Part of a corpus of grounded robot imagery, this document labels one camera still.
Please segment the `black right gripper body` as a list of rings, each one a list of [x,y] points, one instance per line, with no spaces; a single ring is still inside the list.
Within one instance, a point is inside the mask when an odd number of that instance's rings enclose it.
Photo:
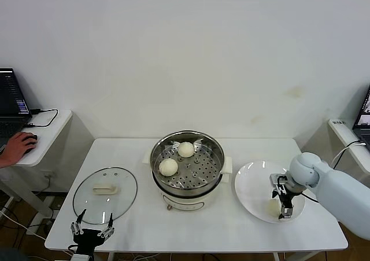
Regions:
[[[284,185],[277,184],[274,189],[278,192],[278,197],[281,202],[281,205],[285,207],[292,207],[292,198],[294,197],[293,193],[286,189]]]

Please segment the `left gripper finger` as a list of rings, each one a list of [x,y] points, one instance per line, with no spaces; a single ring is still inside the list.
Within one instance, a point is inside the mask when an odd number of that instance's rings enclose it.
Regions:
[[[99,237],[101,238],[109,238],[113,233],[114,233],[114,227],[113,227],[113,214],[111,213],[110,214],[110,218],[109,218],[109,221],[108,221],[108,226],[105,230],[102,230],[100,233],[99,233]]]
[[[86,213],[86,209],[84,209],[82,213],[77,216],[77,219],[71,223],[71,232],[73,236],[78,236],[78,235],[83,234],[83,229],[81,228],[81,222],[83,220],[85,213]]]

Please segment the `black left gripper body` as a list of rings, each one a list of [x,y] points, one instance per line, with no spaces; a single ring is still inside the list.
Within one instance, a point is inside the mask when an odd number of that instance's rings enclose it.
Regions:
[[[105,242],[105,236],[100,230],[83,229],[82,233],[73,235],[73,241],[77,244],[77,254],[93,254],[95,248]]]

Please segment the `person's bare hand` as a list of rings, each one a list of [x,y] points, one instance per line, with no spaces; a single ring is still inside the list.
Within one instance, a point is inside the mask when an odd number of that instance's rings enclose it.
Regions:
[[[33,133],[18,132],[12,136],[1,153],[1,168],[17,164],[27,151],[36,148],[37,143]]]

